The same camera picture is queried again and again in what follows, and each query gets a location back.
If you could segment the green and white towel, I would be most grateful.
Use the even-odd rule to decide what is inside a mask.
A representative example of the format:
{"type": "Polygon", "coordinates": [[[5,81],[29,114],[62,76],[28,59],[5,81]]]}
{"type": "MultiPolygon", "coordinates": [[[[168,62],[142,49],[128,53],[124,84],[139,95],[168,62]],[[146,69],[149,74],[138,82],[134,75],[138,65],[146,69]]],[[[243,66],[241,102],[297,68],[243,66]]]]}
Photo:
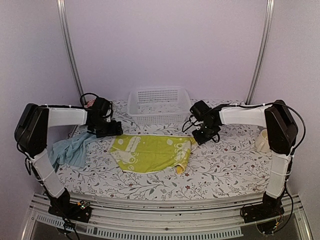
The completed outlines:
{"type": "Polygon", "coordinates": [[[108,152],[124,172],[151,174],[173,168],[181,175],[198,146],[190,136],[121,135],[108,152]]]}

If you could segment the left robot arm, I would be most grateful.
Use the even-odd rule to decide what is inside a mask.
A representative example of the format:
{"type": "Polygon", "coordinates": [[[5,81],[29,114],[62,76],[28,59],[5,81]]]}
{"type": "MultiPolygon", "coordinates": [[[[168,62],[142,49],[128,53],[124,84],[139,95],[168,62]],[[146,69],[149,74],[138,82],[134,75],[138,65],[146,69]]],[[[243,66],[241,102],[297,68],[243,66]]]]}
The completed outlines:
{"type": "Polygon", "coordinates": [[[89,107],[29,103],[18,121],[14,139],[18,151],[26,157],[26,167],[34,171],[48,194],[51,206],[63,217],[70,217],[75,204],[70,202],[70,194],[56,174],[56,165],[82,168],[88,144],[122,134],[121,122],[113,119],[112,103],[98,97],[89,107]],[[48,151],[49,129],[63,126],[86,126],[87,132],[58,141],[48,151]]]}

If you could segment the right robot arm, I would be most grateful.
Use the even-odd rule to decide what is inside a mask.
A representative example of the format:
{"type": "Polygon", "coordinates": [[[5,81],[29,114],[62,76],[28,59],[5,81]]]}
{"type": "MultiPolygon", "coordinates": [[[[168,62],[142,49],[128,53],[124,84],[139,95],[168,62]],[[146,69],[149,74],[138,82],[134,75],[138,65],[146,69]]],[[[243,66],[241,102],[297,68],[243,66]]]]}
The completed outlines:
{"type": "Polygon", "coordinates": [[[258,105],[220,104],[214,108],[200,100],[190,108],[190,112],[202,123],[199,129],[192,131],[199,145],[218,136],[223,125],[253,125],[266,129],[271,170],[258,213],[262,218],[269,218],[278,210],[298,147],[298,125],[292,116],[294,110],[280,99],[258,105]]]}

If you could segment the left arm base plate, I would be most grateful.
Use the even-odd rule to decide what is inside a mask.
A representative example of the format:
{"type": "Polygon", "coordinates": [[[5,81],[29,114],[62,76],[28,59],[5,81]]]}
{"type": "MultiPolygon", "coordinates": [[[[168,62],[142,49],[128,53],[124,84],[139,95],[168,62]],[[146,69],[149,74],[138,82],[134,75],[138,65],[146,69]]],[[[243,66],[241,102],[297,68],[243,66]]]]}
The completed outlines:
{"type": "Polygon", "coordinates": [[[91,202],[81,200],[77,203],[69,201],[51,202],[48,213],[68,220],[88,223],[92,214],[91,202]]]}

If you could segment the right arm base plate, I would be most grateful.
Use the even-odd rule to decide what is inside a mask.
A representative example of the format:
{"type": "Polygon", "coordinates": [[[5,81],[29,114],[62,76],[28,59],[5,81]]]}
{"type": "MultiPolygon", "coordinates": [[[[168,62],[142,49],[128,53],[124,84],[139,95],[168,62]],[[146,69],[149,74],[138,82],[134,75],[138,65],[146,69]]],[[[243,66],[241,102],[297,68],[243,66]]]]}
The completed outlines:
{"type": "Polygon", "coordinates": [[[256,221],[262,221],[269,218],[280,217],[285,213],[282,205],[271,208],[260,204],[246,204],[240,209],[240,216],[245,223],[252,223],[256,221]]]}

